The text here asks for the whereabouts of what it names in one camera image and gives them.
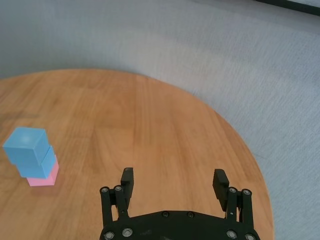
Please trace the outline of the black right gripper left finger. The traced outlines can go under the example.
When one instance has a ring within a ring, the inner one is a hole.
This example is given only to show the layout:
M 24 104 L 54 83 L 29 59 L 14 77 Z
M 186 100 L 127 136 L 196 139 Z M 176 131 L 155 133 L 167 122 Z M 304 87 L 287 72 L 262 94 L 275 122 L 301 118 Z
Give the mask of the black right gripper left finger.
M 118 220 L 129 218 L 128 208 L 134 188 L 134 170 L 126 167 L 123 170 L 120 184 L 114 188 L 103 186 L 100 190 L 102 224 L 106 227 L 113 222 L 112 206 L 117 209 Z

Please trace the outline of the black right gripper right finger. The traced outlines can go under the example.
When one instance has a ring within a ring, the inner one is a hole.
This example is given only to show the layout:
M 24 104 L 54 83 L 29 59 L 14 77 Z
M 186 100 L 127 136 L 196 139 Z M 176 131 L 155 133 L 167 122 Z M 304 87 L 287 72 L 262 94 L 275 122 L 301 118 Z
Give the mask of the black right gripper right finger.
M 222 210 L 225 212 L 225 219 L 237 221 L 237 210 L 239 210 L 239 222 L 245 225 L 254 225 L 252 192 L 249 189 L 237 190 L 230 186 L 230 182 L 223 169 L 215 169 L 212 186 L 216 198 Z

